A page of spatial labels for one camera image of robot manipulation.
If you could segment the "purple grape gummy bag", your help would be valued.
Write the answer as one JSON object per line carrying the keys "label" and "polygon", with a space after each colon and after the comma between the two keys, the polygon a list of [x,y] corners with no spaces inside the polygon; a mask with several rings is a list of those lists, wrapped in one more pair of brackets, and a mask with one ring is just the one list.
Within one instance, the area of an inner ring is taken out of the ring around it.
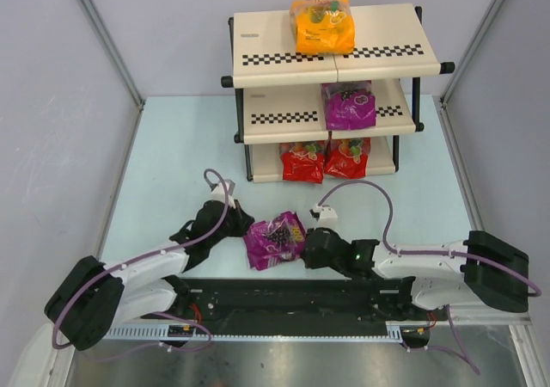
{"label": "purple grape gummy bag", "polygon": [[305,240],[300,218],[290,211],[251,225],[243,237],[249,266],[258,271],[300,258]]}
{"label": "purple grape gummy bag", "polygon": [[376,97],[370,80],[323,83],[321,98],[330,131],[361,130],[376,125]]}

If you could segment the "red fruit gummy bag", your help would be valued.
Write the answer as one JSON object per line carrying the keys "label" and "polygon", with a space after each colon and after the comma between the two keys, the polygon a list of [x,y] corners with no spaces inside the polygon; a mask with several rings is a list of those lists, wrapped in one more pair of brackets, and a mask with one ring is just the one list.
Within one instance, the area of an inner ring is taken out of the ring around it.
{"label": "red fruit gummy bag", "polygon": [[324,140],[282,143],[278,151],[284,181],[322,184],[326,155]]}
{"label": "red fruit gummy bag", "polygon": [[350,180],[364,178],[370,146],[369,138],[331,139],[327,147],[324,173]]}

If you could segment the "orange mango gummy bag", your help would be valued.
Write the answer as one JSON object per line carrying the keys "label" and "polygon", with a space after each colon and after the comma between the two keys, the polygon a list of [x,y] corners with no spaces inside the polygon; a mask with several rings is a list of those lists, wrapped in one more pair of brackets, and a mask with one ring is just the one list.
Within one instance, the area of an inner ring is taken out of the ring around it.
{"label": "orange mango gummy bag", "polygon": [[350,54],[355,23],[350,0],[294,0],[290,24],[296,50],[302,54]]}

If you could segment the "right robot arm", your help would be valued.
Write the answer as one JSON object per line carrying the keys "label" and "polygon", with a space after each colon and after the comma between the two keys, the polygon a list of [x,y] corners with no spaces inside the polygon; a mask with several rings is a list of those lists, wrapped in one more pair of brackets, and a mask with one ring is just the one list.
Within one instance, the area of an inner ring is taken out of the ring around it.
{"label": "right robot arm", "polygon": [[388,249],[376,239],[347,242],[316,228],[307,235],[302,259],[309,269],[329,267],[366,285],[399,281],[405,301],[422,310],[476,301],[509,313],[529,309],[528,256],[482,230],[431,249]]}

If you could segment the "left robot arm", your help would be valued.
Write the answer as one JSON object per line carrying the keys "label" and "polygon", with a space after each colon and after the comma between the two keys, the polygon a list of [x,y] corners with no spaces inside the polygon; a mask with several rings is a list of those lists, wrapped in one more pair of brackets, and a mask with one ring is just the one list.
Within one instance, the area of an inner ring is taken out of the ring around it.
{"label": "left robot arm", "polygon": [[188,300],[178,274],[205,261],[227,237],[244,237],[254,218],[235,202],[206,201],[168,243],[148,258],[120,266],[89,255],[79,260],[46,303],[44,313],[78,351],[97,344],[111,328],[170,310]]}

